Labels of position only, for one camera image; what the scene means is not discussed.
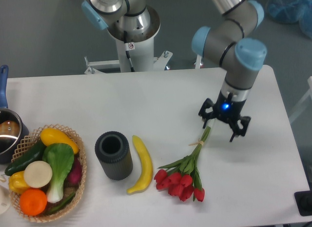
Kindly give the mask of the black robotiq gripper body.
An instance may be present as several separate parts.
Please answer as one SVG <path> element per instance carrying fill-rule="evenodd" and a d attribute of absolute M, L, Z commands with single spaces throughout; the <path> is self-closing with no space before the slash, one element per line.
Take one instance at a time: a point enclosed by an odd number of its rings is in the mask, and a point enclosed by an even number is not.
<path fill-rule="evenodd" d="M 228 100 L 221 92 L 218 95 L 216 103 L 213 105 L 213 116 L 224 123 L 233 124 L 241 121 L 242 124 L 249 123 L 249 116 L 241 116 L 241 110 L 246 100 L 235 102 L 231 98 Z"/>

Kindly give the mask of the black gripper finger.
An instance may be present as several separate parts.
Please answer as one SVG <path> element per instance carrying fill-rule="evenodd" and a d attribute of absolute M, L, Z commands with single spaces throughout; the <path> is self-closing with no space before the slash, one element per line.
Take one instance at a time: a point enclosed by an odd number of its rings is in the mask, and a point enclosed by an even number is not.
<path fill-rule="evenodd" d="M 251 117 L 249 116 L 239 116 L 237 119 L 229 119 L 229 126 L 233 131 L 230 142 L 233 141 L 234 137 L 244 137 L 246 135 L 250 121 Z"/>
<path fill-rule="evenodd" d="M 202 118 L 204 121 L 203 129 L 206 128 L 208 120 L 212 120 L 216 118 L 216 113 L 214 112 L 214 103 L 211 99 L 207 98 L 204 103 L 202 104 L 202 107 L 199 110 L 198 115 Z"/>

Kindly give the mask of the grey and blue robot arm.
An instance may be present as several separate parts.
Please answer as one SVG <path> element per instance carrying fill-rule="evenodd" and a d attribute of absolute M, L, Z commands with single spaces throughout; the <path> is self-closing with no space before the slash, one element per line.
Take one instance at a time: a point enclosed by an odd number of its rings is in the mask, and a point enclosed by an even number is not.
<path fill-rule="evenodd" d="M 207 99 L 199 116 L 230 126 L 232 136 L 245 136 L 250 117 L 241 110 L 267 55 L 266 46 L 249 38 L 263 21 L 264 10 L 254 0 L 212 0 L 224 18 L 216 29 L 202 27 L 192 39 L 192 50 L 226 71 L 217 101 Z M 115 39 L 122 72 L 152 71 L 154 37 L 160 29 L 157 12 L 146 0 L 86 0 L 81 5 L 89 22 L 108 30 Z"/>

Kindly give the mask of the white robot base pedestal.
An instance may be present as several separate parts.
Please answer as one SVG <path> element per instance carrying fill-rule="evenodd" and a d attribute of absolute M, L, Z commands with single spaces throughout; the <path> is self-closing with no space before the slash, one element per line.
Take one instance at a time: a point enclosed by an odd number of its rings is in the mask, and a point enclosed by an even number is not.
<path fill-rule="evenodd" d="M 81 5 L 87 19 L 99 30 L 108 30 L 115 40 L 118 61 L 91 62 L 89 68 L 106 69 L 119 66 L 121 72 L 143 72 L 169 70 L 173 53 L 165 50 L 159 57 L 154 56 L 154 38 L 160 29 L 159 15 L 147 6 L 136 16 L 122 16 L 112 25 L 92 6 L 84 1 Z"/>

